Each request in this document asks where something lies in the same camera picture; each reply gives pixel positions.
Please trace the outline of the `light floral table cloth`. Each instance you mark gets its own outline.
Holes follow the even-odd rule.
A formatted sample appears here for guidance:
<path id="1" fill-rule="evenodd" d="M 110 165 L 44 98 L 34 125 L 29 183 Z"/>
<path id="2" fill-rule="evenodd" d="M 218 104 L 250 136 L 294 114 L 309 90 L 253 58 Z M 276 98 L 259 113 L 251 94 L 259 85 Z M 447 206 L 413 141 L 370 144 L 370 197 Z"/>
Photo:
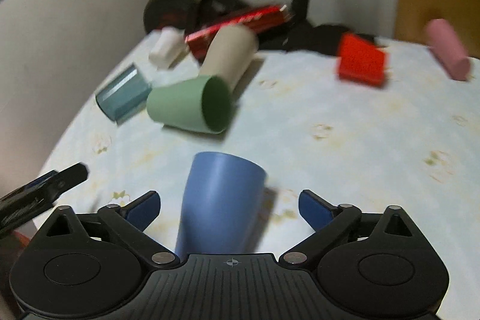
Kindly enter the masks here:
<path id="1" fill-rule="evenodd" d="M 145 112 L 116 125 L 88 99 L 43 171 L 88 166 L 86 182 L 59 199 L 78 213 L 157 191 L 162 210 L 147 233 L 168 248 L 176 244 L 185 183 L 201 151 L 237 155 L 267 172 L 254 237 L 262 253 L 281 254 L 311 233 L 298 214 L 306 188 L 365 212 L 402 206 L 448 268 L 440 318 L 477 319 L 479 60 L 470 60 L 467 81 L 454 81 L 424 46 L 382 46 L 382 89 L 339 80 L 333 57 L 262 53 L 239 84 L 238 110 L 221 135 L 166 128 Z"/>

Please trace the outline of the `red plastic cup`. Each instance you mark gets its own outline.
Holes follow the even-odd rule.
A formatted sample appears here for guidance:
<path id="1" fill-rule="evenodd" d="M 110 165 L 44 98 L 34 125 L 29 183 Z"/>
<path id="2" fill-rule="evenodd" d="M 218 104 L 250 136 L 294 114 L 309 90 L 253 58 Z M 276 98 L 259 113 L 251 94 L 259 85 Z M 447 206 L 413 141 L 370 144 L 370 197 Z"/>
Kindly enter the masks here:
<path id="1" fill-rule="evenodd" d="M 338 77 L 373 87 L 385 83 L 386 53 L 356 34 L 344 34 L 338 46 Z"/>

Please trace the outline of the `green plastic cup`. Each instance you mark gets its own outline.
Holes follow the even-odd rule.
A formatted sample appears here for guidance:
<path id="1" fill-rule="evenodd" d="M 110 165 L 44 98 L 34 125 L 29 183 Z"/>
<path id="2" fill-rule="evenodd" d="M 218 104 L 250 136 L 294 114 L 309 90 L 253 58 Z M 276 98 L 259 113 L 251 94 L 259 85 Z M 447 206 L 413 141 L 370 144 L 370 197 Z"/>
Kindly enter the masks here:
<path id="1" fill-rule="evenodd" d="M 229 126 L 233 98 L 219 76 L 197 76 L 152 89 L 146 100 L 150 118 L 169 127 L 219 134 Z"/>

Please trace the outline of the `white plastic cup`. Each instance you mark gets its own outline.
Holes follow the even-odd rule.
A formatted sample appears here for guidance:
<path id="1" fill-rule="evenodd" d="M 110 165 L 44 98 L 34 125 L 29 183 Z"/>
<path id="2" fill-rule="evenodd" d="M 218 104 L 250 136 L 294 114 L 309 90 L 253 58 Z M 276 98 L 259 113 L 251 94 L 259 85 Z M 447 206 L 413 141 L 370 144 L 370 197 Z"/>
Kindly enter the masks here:
<path id="1" fill-rule="evenodd" d="M 149 53 L 149 60 L 158 69 L 168 69 L 185 50 L 184 31 L 167 26 L 161 29 L 160 37 Z"/>

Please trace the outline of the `beige plastic cup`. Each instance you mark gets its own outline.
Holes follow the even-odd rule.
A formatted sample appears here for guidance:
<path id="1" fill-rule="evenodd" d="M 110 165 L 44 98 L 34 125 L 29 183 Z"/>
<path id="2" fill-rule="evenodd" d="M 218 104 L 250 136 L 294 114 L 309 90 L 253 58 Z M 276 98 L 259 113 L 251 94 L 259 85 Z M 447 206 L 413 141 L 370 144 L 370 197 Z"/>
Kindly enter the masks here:
<path id="1" fill-rule="evenodd" d="M 256 33 L 244 25 L 227 25 L 217 32 L 199 68 L 199 76 L 219 76 L 234 90 L 258 51 Z"/>

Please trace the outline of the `black cloth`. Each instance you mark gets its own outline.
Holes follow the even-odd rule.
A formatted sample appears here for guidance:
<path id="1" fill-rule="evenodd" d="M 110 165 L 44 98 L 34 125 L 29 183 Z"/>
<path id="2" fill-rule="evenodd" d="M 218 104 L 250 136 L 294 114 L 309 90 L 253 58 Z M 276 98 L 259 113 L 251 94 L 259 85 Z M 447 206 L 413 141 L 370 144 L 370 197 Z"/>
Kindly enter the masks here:
<path id="1" fill-rule="evenodd" d="M 303 22 L 284 24 L 258 34 L 261 51 L 308 51 L 335 56 L 343 35 L 356 34 L 363 40 L 375 44 L 376 38 L 371 34 L 361 34 L 345 25 L 322 24 L 312 26 Z"/>

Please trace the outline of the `blue plastic cup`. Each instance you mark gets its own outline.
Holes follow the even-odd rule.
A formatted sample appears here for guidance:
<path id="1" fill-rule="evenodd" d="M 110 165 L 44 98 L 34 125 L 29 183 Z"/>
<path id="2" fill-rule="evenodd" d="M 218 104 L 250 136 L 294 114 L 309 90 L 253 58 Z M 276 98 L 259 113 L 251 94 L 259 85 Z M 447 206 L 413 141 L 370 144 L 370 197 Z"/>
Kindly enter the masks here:
<path id="1" fill-rule="evenodd" d="M 182 199 L 177 256 L 244 253 L 266 178 L 250 160 L 222 152 L 196 154 Z"/>

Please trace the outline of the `red metal thermos bottle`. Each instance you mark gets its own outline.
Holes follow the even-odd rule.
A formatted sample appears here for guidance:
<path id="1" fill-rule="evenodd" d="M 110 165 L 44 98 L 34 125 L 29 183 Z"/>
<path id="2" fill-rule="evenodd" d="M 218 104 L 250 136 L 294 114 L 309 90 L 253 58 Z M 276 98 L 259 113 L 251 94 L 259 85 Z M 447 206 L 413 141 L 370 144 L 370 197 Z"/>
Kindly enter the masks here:
<path id="1" fill-rule="evenodd" d="M 293 16 L 285 4 L 247 7 L 208 22 L 200 28 L 194 28 L 191 33 L 185 34 L 185 44 L 195 59 L 202 63 L 212 40 L 221 28 L 228 25 L 244 25 L 255 34 L 261 34 L 288 23 Z"/>

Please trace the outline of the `pink plastic cup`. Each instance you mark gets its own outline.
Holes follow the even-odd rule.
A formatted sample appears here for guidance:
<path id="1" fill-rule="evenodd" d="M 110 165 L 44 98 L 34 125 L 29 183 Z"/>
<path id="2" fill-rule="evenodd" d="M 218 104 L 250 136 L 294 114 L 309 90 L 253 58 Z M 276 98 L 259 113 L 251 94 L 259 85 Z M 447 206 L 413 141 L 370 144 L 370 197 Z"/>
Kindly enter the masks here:
<path id="1" fill-rule="evenodd" d="M 425 27 L 426 42 L 444 71 L 454 81 L 467 81 L 471 63 L 455 29 L 447 20 L 433 19 Z"/>

